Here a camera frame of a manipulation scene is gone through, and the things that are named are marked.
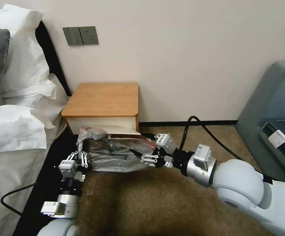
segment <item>plastic bag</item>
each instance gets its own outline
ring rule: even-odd
[[[147,168],[129,149],[152,154],[155,145],[142,136],[113,138],[101,128],[82,127],[77,140],[78,152],[86,151],[91,169],[100,172],[132,172]]]

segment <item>label sticker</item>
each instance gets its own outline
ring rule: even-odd
[[[278,129],[268,137],[268,141],[273,145],[274,148],[278,148],[280,145],[285,143],[285,134]]]

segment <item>cable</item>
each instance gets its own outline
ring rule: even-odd
[[[182,138],[182,141],[181,141],[181,144],[180,144],[180,151],[182,151],[182,149],[183,149],[183,147],[184,147],[184,143],[185,143],[185,140],[186,140],[188,128],[189,128],[189,125],[190,125],[190,122],[191,122],[192,119],[195,119],[195,120],[197,120],[198,122],[201,122],[201,120],[198,119],[196,116],[190,116],[190,118],[187,120],[187,124],[186,124],[186,126],[185,126],[185,128],[184,128],[183,138]],[[206,126],[201,125],[201,127],[203,127],[203,129],[204,129],[221,147],[223,147],[227,152],[229,152],[231,155],[233,155],[236,159],[239,159],[239,160],[243,161],[241,157],[239,157],[237,154],[235,154],[233,151],[231,151],[229,148],[227,148],[222,142],[220,142],[220,141],[209,131],[209,129],[207,129]]]
[[[30,187],[36,185],[37,183],[38,183],[38,182],[35,182],[35,183],[30,184],[30,185],[28,185],[28,186],[25,186],[25,187],[22,187],[22,188],[18,188],[18,189],[16,189],[16,190],[13,190],[13,191],[11,191],[11,192],[9,192],[9,193],[3,195],[2,198],[0,199],[1,204],[2,204],[3,206],[5,206],[6,208],[8,208],[10,211],[13,211],[14,213],[16,213],[16,214],[18,214],[19,216],[21,216],[22,213],[19,212],[19,211],[16,210],[16,209],[14,209],[13,207],[9,206],[7,203],[5,203],[5,202],[4,202],[4,198],[7,197],[7,196],[9,196],[10,194],[13,194],[13,193],[16,193],[16,192],[25,190],[25,189],[27,189],[27,188],[30,188]]]

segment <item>gray switch plate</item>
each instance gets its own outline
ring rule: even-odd
[[[99,44],[95,26],[79,27],[79,31],[84,45]]]
[[[99,44],[95,26],[63,28],[69,46]]]
[[[63,28],[68,45],[83,45],[79,27]]]

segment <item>floor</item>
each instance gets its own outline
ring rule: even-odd
[[[208,126],[228,148],[258,168],[233,126]],[[142,128],[169,133],[179,145],[183,127]],[[184,150],[211,146],[219,163],[232,156],[201,127],[190,127]],[[83,183],[77,224],[80,235],[272,235],[255,219],[224,205],[177,169],[132,173],[89,172]]]

